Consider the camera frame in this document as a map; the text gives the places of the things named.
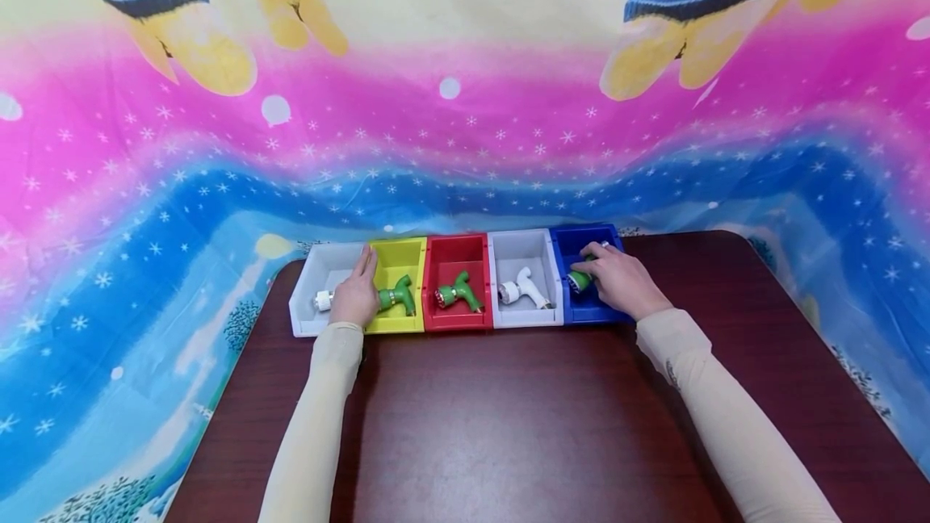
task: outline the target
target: fabric backdrop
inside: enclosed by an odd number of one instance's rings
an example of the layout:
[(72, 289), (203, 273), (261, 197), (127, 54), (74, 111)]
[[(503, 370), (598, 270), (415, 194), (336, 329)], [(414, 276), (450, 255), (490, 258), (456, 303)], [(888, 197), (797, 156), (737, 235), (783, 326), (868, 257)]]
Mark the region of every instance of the fabric backdrop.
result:
[(2, 1), (0, 518), (162, 519), (313, 242), (601, 220), (745, 236), (930, 473), (929, 39), (930, 0)]

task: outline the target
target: dark wooden tabletop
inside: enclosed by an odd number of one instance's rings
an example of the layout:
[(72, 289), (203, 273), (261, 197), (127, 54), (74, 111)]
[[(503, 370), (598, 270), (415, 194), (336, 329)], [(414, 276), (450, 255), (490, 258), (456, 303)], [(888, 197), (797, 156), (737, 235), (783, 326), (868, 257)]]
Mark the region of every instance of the dark wooden tabletop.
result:
[[(625, 240), (845, 523), (930, 521), (930, 486), (739, 236)], [(306, 382), (281, 271), (169, 523), (251, 522)], [(332, 521), (741, 521), (684, 405), (631, 328), (367, 338), (344, 419)]]

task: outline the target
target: plastic storage bin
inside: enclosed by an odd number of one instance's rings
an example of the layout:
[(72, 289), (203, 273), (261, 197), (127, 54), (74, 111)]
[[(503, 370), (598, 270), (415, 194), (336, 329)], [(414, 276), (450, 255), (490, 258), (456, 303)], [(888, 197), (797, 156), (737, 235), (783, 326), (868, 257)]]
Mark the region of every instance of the plastic storage bin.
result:
[[(441, 285), (451, 285), (463, 271), (469, 274), (467, 285), (471, 292), (484, 304), (480, 313), (473, 313), (464, 299), (455, 301), (448, 308), (440, 308), (436, 300), (436, 289)], [(428, 236), (424, 279), (423, 325), (427, 332), (494, 328), (488, 236)]]
[(317, 311), (313, 297), (318, 291), (336, 289), (349, 277), (363, 246), (361, 242), (346, 242), (311, 247), (288, 302), (295, 337), (314, 337), (329, 325), (329, 311)]
[(612, 224), (569, 224), (565, 227), (550, 228), (552, 249), (559, 267), (562, 283), (563, 301), (565, 302), (565, 325), (581, 323), (609, 323), (632, 320), (625, 313), (612, 309), (597, 296), (597, 288), (592, 284), (580, 295), (574, 295), (568, 286), (568, 273), (573, 262), (582, 261), (580, 255), (589, 242), (607, 241), (623, 250), (623, 243), (617, 229)]
[(398, 238), (396, 241), (372, 241), (378, 252), (375, 287), (391, 289), (397, 280), (410, 276), (410, 292), (417, 309), (415, 316), (406, 316), (403, 304), (381, 311), (365, 333), (414, 333), (423, 331), (423, 267), (426, 262), (426, 236)]
[[(548, 229), (508, 230), (488, 233), (488, 260), (491, 266), (491, 312), (495, 328), (558, 326), (563, 323), (564, 306), (561, 276)], [(515, 281), (522, 267), (529, 267), (530, 279), (552, 309), (537, 309), (525, 295), (510, 304), (501, 303), (498, 285)]]

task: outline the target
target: blue plastic bin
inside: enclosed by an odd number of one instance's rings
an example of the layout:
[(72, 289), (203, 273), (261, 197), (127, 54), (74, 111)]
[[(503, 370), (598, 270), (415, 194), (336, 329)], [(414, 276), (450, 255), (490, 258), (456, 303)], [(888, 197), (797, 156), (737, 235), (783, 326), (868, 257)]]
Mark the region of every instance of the blue plastic bin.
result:
[(623, 250), (623, 243), (617, 234), (617, 228), (612, 224), (604, 223), (568, 224), (564, 227), (550, 228), (549, 233), (552, 237), (556, 265), (559, 267), (559, 277), (561, 277), (565, 325), (634, 322), (627, 314), (615, 311), (601, 302), (597, 296), (597, 288), (593, 284), (586, 291), (581, 292), (581, 295), (572, 295), (568, 288), (568, 273), (571, 272), (572, 262), (582, 260), (581, 249), (589, 242), (607, 241)]

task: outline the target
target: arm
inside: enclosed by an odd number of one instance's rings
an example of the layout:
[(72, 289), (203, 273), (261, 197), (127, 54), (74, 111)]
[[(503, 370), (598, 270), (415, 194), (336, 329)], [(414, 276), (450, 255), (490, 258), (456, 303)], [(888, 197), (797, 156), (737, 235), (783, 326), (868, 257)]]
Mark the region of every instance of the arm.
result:
[(636, 345), (681, 393), (747, 523), (840, 520), (772, 421), (710, 352), (690, 315), (666, 309), (639, 321), (636, 333)]
[(378, 254), (366, 245), (333, 295), (329, 326), (313, 344), (310, 376), (271, 467), (258, 523), (329, 523), (342, 414), (362, 361), (362, 327), (378, 313), (372, 279)]

